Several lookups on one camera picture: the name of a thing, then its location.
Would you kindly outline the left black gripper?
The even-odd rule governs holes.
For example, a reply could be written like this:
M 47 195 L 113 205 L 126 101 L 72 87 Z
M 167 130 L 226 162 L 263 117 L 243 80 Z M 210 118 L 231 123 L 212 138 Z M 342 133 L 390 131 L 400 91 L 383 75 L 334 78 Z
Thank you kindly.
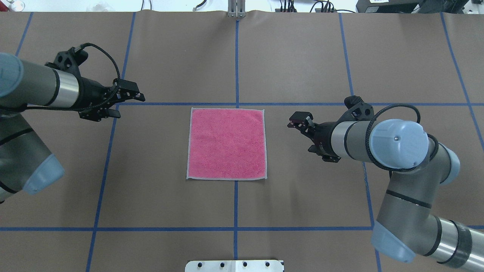
M 145 102 L 146 100 L 137 83 L 132 81 L 115 79 L 111 87 L 106 87 L 94 80 L 84 77 L 81 79 L 83 89 L 79 93 L 78 108 L 88 107 L 88 110 L 78 112 L 81 119 L 93 122 L 100 122 L 101 119 L 106 118 L 119 119 L 121 117 L 119 110 L 111 108 L 114 103 L 126 100 Z M 112 91 L 115 91 L 116 88 L 116 94 L 111 96 Z

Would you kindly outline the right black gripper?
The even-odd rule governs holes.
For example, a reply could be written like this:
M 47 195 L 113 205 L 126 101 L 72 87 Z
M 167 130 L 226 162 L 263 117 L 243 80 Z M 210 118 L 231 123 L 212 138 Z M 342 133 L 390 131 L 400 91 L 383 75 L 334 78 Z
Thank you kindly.
M 332 133 L 337 123 L 313 122 L 313 115 L 310 112 L 296 111 L 289 117 L 288 128 L 295 128 L 301 131 L 312 142 L 308 152 L 317 154 L 325 162 L 339 162 L 341 159 L 332 148 Z

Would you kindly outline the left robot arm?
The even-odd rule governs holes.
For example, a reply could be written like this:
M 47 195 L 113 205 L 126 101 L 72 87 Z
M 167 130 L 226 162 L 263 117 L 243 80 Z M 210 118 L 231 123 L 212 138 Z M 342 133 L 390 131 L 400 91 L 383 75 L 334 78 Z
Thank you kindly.
M 1 53 L 1 190 L 0 200 L 20 191 L 31 195 L 58 181 L 65 170 L 40 136 L 22 116 L 26 110 L 74 111 L 81 119 L 100 122 L 119 118 L 113 106 L 126 100 L 145 102 L 137 83 L 116 78 L 111 86 L 80 74 L 91 43 L 57 53 L 53 62 L 35 64 Z

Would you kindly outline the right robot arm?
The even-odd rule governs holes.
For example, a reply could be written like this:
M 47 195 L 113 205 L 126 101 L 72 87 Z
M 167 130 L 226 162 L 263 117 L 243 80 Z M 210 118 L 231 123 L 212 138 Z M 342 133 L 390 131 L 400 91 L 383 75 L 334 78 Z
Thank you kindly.
M 289 128 L 311 139 L 308 149 L 326 162 L 371 162 L 389 172 L 371 243 L 380 253 L 410 263 L 416 255 L 469 272 L 483 271 L 483 234 L 431 213 L 439 186 L 458 175 L 457 155 L 431 138 L 418 122 L 376 122 L 373 110 L 349 110 L 335 122 L 317 124 L 296 111 Z

